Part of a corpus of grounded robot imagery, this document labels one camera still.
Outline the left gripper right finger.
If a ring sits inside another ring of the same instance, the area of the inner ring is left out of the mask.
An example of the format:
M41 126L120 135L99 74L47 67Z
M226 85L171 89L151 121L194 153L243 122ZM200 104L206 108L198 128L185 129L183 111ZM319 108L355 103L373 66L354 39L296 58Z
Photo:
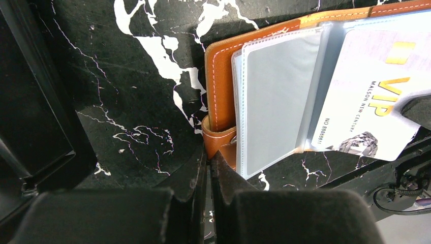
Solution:
M216 243L383 243L355 193L260 191L218 152L210 160Z

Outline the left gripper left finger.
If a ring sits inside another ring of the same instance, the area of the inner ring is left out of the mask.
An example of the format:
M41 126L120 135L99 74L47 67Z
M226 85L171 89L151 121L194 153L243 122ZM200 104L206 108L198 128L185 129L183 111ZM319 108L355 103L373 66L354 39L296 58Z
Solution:
M37 197L12 243L202 243L206 152L197 148L154 188Z

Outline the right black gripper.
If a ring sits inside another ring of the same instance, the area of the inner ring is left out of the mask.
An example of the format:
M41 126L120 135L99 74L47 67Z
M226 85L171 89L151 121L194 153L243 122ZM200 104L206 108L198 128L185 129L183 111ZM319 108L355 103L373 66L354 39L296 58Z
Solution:
M374 192L390 186L399 188L406 171L430 163L430 93L402 98L395 104L393 117L402 129L417 131L422 127L397 160L387 162L361 159L358 169L322 186L324 189L343 189L357 193L369 205L377 221L391 214L375 207Z

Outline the white gold VIP card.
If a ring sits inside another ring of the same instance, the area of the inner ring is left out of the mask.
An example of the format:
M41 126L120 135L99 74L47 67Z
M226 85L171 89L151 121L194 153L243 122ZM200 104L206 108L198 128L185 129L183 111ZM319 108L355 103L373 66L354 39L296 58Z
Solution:
M311 145L395 160L419 125L401 108L430 91L430 32L347 31Z

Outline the brown leather card holder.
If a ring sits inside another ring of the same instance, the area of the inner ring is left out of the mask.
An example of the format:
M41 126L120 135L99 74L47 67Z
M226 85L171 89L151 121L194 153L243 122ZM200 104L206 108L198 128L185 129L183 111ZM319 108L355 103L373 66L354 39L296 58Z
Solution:
M305 151L354 155L311 145L353 28L430 32L430 1L326 11L211 44L205 54L209 112L202 123L207 157L221 153L249 179Z

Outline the black card tray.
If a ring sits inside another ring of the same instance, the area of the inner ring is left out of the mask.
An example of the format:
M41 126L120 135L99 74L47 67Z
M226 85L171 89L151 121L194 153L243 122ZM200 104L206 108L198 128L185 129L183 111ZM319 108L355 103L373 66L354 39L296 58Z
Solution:
M1 227L96 161L28 3L1 1Z

